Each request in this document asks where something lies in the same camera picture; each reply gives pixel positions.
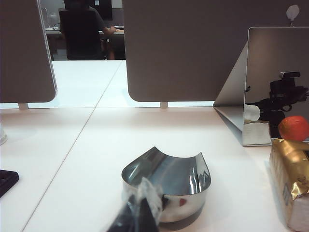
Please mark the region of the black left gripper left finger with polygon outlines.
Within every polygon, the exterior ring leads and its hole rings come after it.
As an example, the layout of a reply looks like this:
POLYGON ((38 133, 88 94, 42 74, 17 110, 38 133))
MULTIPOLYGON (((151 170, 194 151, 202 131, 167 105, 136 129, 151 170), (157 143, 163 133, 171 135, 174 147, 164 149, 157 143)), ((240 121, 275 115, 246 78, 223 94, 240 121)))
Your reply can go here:
POLYGON ((108 232, 157 232, 158 226, 145 198, 139 203, 135 197, 129 197, 121 208, 108 232))

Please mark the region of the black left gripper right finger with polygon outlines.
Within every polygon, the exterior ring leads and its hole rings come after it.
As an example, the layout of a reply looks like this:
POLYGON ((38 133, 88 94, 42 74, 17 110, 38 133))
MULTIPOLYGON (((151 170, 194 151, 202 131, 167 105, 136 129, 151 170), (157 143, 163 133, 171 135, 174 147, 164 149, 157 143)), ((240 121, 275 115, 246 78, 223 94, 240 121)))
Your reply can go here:
POLYGON ((163 211, 162 196, 160 186, 153 186, 145 177, 141 179, 138 185, 138 203, 141 205, 142 200, 147 201, 156 224, 159 224, 163 211))

